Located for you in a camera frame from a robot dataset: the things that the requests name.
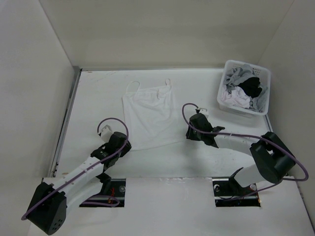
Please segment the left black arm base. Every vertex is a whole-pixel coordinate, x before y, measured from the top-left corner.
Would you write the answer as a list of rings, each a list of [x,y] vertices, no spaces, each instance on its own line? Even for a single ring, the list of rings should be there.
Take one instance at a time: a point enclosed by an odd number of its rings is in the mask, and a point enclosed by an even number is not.
[[[85,200],[79,207],[124,207],[126,179],[111,178],[105,173],[97,178],[102,183],[100,192]]]

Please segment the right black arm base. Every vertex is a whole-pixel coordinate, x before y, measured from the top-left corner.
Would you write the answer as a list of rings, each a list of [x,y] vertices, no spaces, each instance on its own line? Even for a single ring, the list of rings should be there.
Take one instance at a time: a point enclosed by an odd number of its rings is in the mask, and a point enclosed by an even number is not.
[[[235,176],[242,170],[238,169],[229,177],[216,177],[212,179],[216,207],[261,207],[257,193],[245,197],[257,190],[257,185],[252,183],[242,187]]]

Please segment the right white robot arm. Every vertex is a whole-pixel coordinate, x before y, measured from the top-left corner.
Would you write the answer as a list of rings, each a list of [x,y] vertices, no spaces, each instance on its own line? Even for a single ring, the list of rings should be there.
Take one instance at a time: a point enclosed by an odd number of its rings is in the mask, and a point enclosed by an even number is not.
[[[262,137],[273,141],[284,149],[285,153],[264,140],[254,141],[248,137],[216,134],[222,130],[224,127],[213,127],[204,114],[198,113],[189,118],[186,138],[202,141],[204,144],[215,148],[231,149],[253,158],[253,165],[239,168],[229,177],[228,189],[233,194],[241,194],[249,185],[261,181],[279,183],[296,164],[289,157],[291,154],[289,150],[272,132],[267,132]]]

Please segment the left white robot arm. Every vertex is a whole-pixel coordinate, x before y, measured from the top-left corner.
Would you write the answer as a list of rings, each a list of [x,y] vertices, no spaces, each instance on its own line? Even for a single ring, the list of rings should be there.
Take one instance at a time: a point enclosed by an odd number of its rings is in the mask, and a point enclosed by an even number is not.
[[[63,178],[40,183],[31,199],[23,219],[31,221],[46,235],[56,233],[74,208],[117,207],[117,186],[112,185],[106,170],[131,149],[126,134],[114,132],[108,142],[94,150],[75,170]]]

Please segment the white tank top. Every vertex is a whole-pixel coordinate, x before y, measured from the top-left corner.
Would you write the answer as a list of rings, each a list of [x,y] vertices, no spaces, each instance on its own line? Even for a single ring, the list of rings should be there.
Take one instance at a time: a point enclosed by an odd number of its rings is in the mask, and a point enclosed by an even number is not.
[[[170,79],[165,85],[141,88],[132,81],[122,96],[125,124],[133,150],[158,148],[184,141],[181,115]]]

